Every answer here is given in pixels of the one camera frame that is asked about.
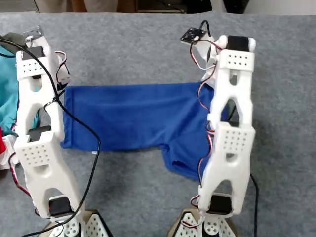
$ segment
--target white wire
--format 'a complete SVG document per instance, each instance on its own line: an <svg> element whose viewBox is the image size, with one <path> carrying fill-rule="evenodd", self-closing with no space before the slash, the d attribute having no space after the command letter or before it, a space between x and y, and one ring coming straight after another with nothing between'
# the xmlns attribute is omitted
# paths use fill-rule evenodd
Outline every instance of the white wire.
<svg viewBox="0 0 316 237"><path fill-rule="evenodd" d="M63 61L60 63L60 65L64 64L67 61L67 54L63 51L55 51L55 53L57 54L63 54L64 55L64 59Z"/></svg>

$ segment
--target red wire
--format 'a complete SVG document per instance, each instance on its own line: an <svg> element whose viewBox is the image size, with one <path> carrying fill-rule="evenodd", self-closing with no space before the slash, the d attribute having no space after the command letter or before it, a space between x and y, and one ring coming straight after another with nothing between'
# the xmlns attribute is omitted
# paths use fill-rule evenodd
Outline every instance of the red wire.
<svg viewBox="0 0 316 237"><path fill-rule="evenodd" d="M207 79L205 79L205 80L203 80L201 82L201 84L199 85L198 90L197 90L198 101L202 105L202 107L205 108L208 112L210 112L210 109L205 104L203 104L203 102L201 101L200 92L201 92L201 89L204 86L204 84L214 75L214 72L215 72L215 69L216 69L216 65L217 65L217 63L215 63L215 67L214 67L211 75Z"/></svg>
<svg viewBox="0 0 316 237"><path fill-rule="evenodd" d="M27 194L28 196L31 196L30 195L30 192L26 189L26 188L24 188L23 186L21 186L20 185L20 183L19 183L19 180L18 180L18 178L17 178L17 176L16 176L16 172L15 172L15 169L14 169L14 167L12 166L12 163L11 163L11 159L12 159L12 157L15 155L15 152L13 152L11 155L10 155L10 157L9 157L9 166L10 166L10 170L11 170L11 173L12 173L12 177L13 177L13 181L14 181L14 183L15 183L15 185L20 189L20 190L22 190L25 194Z"/></svg>
<svg viewBox="0 0 316 237"><path fill-rule="evenodd" d="M184 224L188 225L188 226L192 226L189 222L186 222L186 221L183 221L183 220L182 220L182 222L183 222ZM196 226L187 227L187 228L194 228L194 229L198 230L198 228L197 228Z"/></svg>

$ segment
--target perforated plate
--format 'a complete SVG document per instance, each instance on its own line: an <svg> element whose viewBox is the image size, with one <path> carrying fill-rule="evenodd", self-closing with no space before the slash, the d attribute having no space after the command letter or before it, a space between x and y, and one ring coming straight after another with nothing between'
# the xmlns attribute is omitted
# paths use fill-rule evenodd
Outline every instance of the perforated plate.
<svg viewBox="0 0 316 237"><path fill-rule="evenodd" d="M193 215L190 213L184 214L182 220L192 224L196 225L197 222L194 219ZM204 222L204 229L207 234L210 236L215 236L219 233L219 237L236 237L233 230L228 225L227 221L224 218L215 217L212 221L208 220ZM178 229L175 232L174 237L201 237L198 236L198 230L197 229L190 229L182 224L179 224Z"/></svg>
<svg viewBox="0 0 316 237"><path fill-rule="evenodd" d="M191 213L184 214L182 220L188 222L191 225L197 224ZM198 237L198 231L195 228L185 227L180 223L174 237Z"/></svg>
<svg viewBox="0 0 316 237"><path fill-rule="evenodd" d="M109 237L98 215L93 214L87 222L85 237Z"/></svg>
<svg viewBox="0 0 316 237"><path fill-rule="evenodd" d="M49 237L67 237L65 235L66 227L63 228L57 227L55 228ZM85 235L84 237L109 237L107 234L100 217L97 214L93 214L89 221L85 225Z"/></svg>
<svg viewBox="0 0 316 237"><path fill-rule="evenodd" d="M253 71L255 54L224 49L220 53L219 67Z"/></svg>

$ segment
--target gray carpet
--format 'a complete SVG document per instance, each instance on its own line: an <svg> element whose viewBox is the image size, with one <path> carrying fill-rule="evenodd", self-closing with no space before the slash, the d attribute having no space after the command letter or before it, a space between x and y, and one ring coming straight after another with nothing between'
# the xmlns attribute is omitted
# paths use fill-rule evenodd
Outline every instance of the gray carpet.
<svg viewBox="0 0 316 237"><path fill-rule="evenodd" d="M253 75L251 171L260 186L259 237L316 236L316 17L205 13L0 14L0 34L41 24L51 46L68 55L72 84L121 85L198 81L203 75L178 39L208 19L212 33L257 40ZM94 155L64 150L81 190ZM18 168L19 177L23 171ZM0 235L41 229L31 200L0 172ZM86 207L97 208L116 237L163 237L198 184L170 173L161 153L102 153ZM242 214L233 217L242 237L252 236L254 186Z"/></svg>

